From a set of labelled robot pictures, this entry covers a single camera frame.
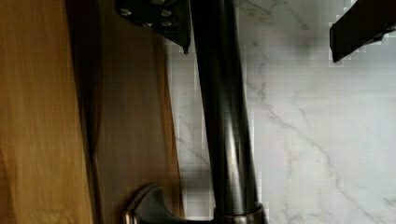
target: bolt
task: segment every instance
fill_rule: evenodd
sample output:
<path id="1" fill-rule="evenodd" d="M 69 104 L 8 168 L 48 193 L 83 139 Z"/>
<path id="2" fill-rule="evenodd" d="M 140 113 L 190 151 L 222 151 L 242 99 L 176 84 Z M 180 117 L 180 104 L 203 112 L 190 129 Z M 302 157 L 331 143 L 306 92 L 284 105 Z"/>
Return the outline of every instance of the bolt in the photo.
<path id="1" fill-rule="evenodd" d="M 161 25 L 162 25 L 162 26 L 168 27 L 168 26 L 171 26 L 171 25 L 172 25 L 172 22 L 170 22 L 170 21 L 163 21 L 163 22 L 161 22 Z"/>
<path id="2" fill-rule="evenodd" d="M 130 16 L 132 14 L 132 11 L 126 8 L 120 8 L 120 14 L 121 16 Z"/>
<path id="3" fill-rule="evenodd" d="M 172 12 L 166 9 L 161 10 L 161 15 L 164 17 L 168 17 L 170 15 L 172 15 Z"/>
<path id="4" fill-rule="evenodd" d="M 148 27 L 152 26 L 152 23 L 151 22 L 145 22 L 145 23 L 142 24 L 142 26 L 145 27 L 145 28 L 148 28 Z"/>

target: dark metal faucet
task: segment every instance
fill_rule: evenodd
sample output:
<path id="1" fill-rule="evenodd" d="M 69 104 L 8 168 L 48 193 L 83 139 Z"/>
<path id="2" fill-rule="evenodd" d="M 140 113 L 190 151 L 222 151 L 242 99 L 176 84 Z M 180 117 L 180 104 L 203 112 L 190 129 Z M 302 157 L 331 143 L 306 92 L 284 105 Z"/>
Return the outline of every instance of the dark metal faucet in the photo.
<path id="1" fill-rule="evenodd" d="M 160 34 L 190 30 L 189 22 L 186 24 L 177 19 L 186 18 L 181 14 L 167 18 L 170 26 L 161 26 L 164 18 L 159 16 L 156 21 L 155 15 L 147 17 L 151 21 L 142 22 L 144 18 L 134 18 L 134 13 L 128 8 L 138 3 L 137 0 L 132 2 L 123 0 L 116 4 L 116 8 L 121 16 L 134 24 L 149 23 Z M 178 8 L 179 12 L 189 12 L 188 8 L 181 9 L 170 2 L 189 6 L 187 0 L 168 1 L 168 5 L 165 1 L 163 8 L 156 6 L 155 10 Z M 163 193 L 158 185 L 148 186 L 135 195 L 123 219 L 125 223 L 139 224 L 266 223 L 264 209 L 257 197 L 233 1 L 191 0 L 191 18 L 216 200 L 214 219 L 192 221 L 173 216 L 163 204 Z M 190 37 L 181 34 L 184 33 L 175 33 L 172 40 L 185 49 L 183 40 L 190 41 Z"/>

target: wood grain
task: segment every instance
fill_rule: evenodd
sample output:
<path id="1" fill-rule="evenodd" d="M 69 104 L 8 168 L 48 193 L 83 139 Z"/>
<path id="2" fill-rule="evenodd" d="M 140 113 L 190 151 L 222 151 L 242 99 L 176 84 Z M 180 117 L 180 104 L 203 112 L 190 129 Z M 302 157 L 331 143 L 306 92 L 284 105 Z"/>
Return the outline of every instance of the wood grain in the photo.
<path id="1" fill-rule="evenodd" d="M 151 183 L 162 185 L 169 210 L 182 216 L 164 52 L 152 31 L 115 13 L 113 0 L 97 1 L 98 12 L 94 3 L 87 12 L 85 3 L 71 2 L 99 222 L 119 224 L 134 193 Z"/>
<path id="2" fill-rule="evenodd" d="M 0 150 L 0 223 L 15 224 L 15 214 L 9 194 L 7 171 Z"/>
<path id="3" fill-rule="evenodd" d="M 2 0 L 0 70 L 0 148 L 17 223 L 92 223 L 64 0 Z"/>

